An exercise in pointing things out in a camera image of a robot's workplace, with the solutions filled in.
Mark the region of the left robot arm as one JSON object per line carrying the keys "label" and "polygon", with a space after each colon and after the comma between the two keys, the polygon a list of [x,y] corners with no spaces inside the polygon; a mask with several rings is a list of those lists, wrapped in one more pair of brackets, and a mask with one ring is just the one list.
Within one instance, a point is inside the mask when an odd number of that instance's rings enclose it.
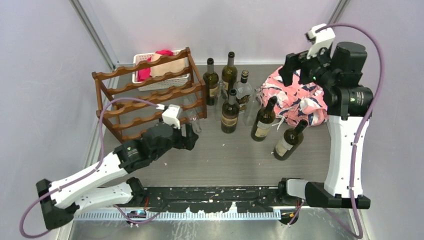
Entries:
{"label": "left robot arm", "polygon": [[62,227],[74,216],[101,207],[141,206],[146,200],[146,193],[137,178],[131,177],[112,187],[101,186],[149,166],[172,148],[190,151],[198,138],[189,123],[185,125],[185,134],[166,123],[157,123],[141,138],[124,142],[101,161],[69,177],[38,181],[38,196],[50,194],[39,202],[46,229]]}

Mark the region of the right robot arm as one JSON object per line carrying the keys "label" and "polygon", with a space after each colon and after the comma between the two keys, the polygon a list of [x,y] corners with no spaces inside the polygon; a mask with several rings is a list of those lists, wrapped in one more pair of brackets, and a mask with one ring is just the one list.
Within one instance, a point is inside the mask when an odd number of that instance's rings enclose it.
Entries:
{"label": "right robot arm", "polygon": [[297,198],[317,208],[369,209],[371,200],[362,189],[361,165],[365,133],[372,114],[374,94],[360,85],[367,59],[366,48],[343,41],[320,48],[316,54],[307,51],[290,53],[279,70],[285,86],[293,84],[293,73],[300,71],[299,83],[314,83],[324,92],[329,116],[330,160],[324,182],[284,178],[277,192],[283,205]]}

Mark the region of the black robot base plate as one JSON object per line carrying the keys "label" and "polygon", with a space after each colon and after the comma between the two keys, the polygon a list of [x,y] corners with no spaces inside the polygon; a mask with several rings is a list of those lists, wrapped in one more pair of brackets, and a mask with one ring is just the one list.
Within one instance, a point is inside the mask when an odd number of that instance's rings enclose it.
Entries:
{"label": "black robot base plate", "polygon": [[299,207],[305,200],[286,194],[282,186],[149,186],[120,208],[146,207],[152,212],[270,213],[274,208]]}

